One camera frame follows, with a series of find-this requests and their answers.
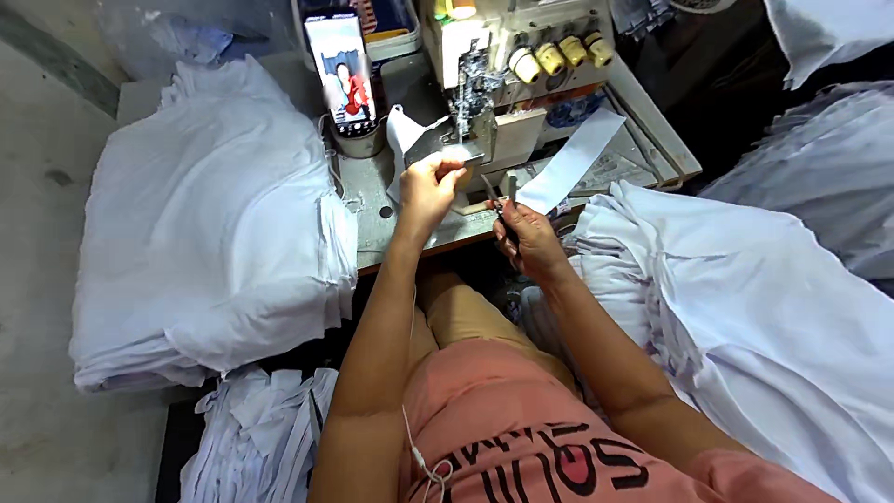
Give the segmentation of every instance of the hand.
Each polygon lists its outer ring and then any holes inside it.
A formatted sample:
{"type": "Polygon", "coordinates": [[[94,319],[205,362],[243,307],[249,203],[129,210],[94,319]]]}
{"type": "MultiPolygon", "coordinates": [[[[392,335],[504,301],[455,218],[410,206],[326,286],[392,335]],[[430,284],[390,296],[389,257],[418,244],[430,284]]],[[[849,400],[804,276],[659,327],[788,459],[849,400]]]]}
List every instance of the hand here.
{"type": "MultiPolygon", "coordinates": [[[[487,206],[493,209],[493,202],[488,201],[487,206]]],[[[553,281],[570,269],[568,258],[547,217],[511,200],[503,202],[502,211],[506,224],[519,235],[519,247],[506,239],[506,229],[499,219],[493,222],[493,232],[500,242],[500,250],[509,257],[515,269],[532,277],[539,285],[553,281]]]]}
{"type": "Polygon", "coordinates": [[[422,244],[441,224],[456,195],[456,182],[466,173],[462,161],[440,152],[413,164],[401,174],[398,226],[422,244]]]}

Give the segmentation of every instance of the beige pants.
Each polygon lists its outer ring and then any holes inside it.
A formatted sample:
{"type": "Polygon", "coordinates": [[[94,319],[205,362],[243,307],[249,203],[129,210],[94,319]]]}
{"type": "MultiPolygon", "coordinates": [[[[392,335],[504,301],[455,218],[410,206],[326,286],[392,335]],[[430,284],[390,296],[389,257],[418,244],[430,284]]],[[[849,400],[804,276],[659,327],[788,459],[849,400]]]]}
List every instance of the beige pants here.
{"type": "Polygon", "coordinates": [[[430,353],[461,340],[500,341],[518,349],[580,396],[564,363],[538,350],[524,332],[456,274],[442,272],[420,279],[417,282],[417,304],[422,311],[418,307],[415,309],[409,347],[409,367],[414,371],[430,353]]]}

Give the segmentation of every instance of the white earphone cable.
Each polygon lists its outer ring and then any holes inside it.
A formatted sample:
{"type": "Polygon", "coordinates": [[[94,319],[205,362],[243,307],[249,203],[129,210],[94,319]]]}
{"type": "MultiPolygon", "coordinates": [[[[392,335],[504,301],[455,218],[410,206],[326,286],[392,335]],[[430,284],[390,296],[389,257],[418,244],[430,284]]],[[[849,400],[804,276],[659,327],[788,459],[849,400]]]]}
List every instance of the white earphone cable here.
{"type": "MultiPolygon", "coordinates": [[[[416,286],[413,285],[413,311],[411,312],[411,318],[409,322],[409,337],[413,338],[413,328],[416,324],[416,286]]],[[[429,470],[426,466],[426,460],[422,457],[422,453],[419,452],[419,449],[416,448],[416,444],[413,443],[413,435],[409,431],[409,419],[407,418],[407,407],[405,405],[401,405],[401,409],[403,410],[403,423],[407,426],[407,439],[409,439],[409,446],[413,452],[413,459],[416,460],[416,463],[422,468],[422,471],[426,473],[426,477],[428,477],[428,484],[426,484],[426,492],[422,495],[423,503],[428,499],[428,491],[432,488],[432,483],[436,483],[441,486],[441,503],[444,501],[444,493],[447,491],[447,481],[453,476],[453,464],[450,460],[442,459],[437,465],[434,466],[434,469],[429,470]],[[447,474],[439,475],[437,473],[438,468],[441,467],[444,463],[447,464],[447,474]]]]}

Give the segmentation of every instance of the smartphone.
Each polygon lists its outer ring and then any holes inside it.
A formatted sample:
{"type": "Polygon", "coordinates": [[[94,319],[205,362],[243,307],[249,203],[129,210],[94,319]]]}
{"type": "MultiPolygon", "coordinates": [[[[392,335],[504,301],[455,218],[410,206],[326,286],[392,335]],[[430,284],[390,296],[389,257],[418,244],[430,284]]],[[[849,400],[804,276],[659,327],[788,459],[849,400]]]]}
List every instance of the smartphone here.
{"type": "Polygon", "coordinates": [[[378,113],[357,11],[351,7],[316,9],[305,14],[303,24],[335,129],[345,137],[369,133],[378,113]]]}

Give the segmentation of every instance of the phone holder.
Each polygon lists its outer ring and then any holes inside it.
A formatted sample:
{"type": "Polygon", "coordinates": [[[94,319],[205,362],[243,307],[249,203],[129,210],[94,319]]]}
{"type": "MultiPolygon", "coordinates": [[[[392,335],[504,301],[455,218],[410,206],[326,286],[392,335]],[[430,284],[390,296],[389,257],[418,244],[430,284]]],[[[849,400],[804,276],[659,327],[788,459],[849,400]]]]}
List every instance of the phone holder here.
{"type": "Polygon", "coordinates": [[[356,138],[345,138],[335,129],[335,122],[329,114],[324,115],[329,134],[335,142],[335,149],[343,156],[355,159],[366,159],[374,157],[382,151],[385,146],[385,120],[388,115],[379,117],[378,123],[372,131],[358,136],[356,138]]]}

